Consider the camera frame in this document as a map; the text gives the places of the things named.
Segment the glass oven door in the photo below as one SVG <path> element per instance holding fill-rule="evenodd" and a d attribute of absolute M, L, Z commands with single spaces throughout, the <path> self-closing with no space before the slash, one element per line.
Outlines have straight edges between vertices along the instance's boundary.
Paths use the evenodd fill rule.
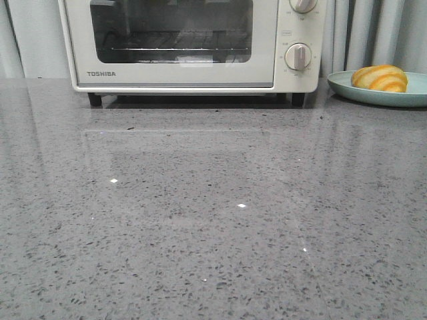
<path fill-rule="evenodd" d="M 76 86 L 271 87 L 277 1 L 61 1 Z M 105 36 L 243 31 L 248 50 L 98 51 Z"/>

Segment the orange striped croissant bread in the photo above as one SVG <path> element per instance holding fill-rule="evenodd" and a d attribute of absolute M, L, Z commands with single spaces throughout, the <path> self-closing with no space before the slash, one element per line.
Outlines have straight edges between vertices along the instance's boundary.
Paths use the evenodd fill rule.
<path fill-rule="evenodd" d="M 374 65 L 355 71 L 351 84 L 361 89 L 405 93 L 408 78 L 405 72 L 394 65 Z"/>

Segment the lower oven knob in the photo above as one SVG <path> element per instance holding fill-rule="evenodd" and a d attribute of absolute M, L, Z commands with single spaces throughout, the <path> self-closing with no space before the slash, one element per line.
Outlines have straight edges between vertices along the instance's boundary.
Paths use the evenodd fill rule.
<path fill-rule="evenodd" d="M 286 65 L 294 71 L 303 71 L 312 58 L 311 49 L 304 43 L 291 45 L 285 53 Z"/>

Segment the oven knob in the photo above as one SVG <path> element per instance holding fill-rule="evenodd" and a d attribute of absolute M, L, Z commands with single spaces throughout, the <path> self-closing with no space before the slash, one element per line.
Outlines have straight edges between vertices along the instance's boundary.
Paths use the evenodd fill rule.
<path fill-rule="evenodd" d="M 317 0 L 289 0 L 291 8 L 296 13 L 309 13 L 317 4 Z"/>
<path fill-rule="evenodd" d="M 294 71 L 303 71 L 312 58 L 311 49 L 304 43 L 291 45 L 285 53 L 286 65 Z"/>

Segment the white Toshiba toaster oven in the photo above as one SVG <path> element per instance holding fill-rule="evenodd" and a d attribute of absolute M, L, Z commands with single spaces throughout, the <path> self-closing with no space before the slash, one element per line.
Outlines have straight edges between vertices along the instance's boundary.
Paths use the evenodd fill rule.
<path fill-rule="evenodd" d="M 306 93 L 311 93 L 318 86 L 320 62 L 322 55 L 322 41 L 326 18 L 325 1 L 318 1 L 309 13 L 296 13 L 289 1 L 279 3 L 278 22 L 276 33 L 276 51 L 274 64 L 274 82 L 271 87 L 89 87 L 76 86 L 73 71 L 70 68 L 68 38 L 65 36 L 61 9 L 59 12 L 63 26 L 67 60 L 73 88 L 86 93 L 93 107 L 102 104 L 105 95 L 172 95 L 172 96 L 224 96 L 224 95 L 269 95 L 290 94 L 292 105 L 301 106 Z M 290 69 L 285 62 L 285 53 L 295 43 L 306 44 L 312 52 L 310 64 L 303 71 Z"/>

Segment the upper oven knob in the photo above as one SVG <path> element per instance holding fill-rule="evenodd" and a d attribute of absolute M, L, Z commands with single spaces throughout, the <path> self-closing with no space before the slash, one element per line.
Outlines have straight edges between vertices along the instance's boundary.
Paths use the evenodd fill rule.
<path fill-rule="evenodd" d="M 289 0 L 291 8 L 296 13 L 309 13 L 317 4 L 317 0 Z"/>

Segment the teal round plate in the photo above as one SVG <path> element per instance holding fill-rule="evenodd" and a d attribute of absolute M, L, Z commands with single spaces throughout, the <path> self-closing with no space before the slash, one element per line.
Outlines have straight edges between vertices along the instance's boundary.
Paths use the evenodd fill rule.
<path fill-rule="evenodd" d="M 383 107 L 426 107 L 426 74 L 406 72 L 408 86 L 405 93 L 375 91 L 352 86 L 353 71 L 329 74 L 328 84 L 332 91 L 341 97 L 359 103 Z"/>

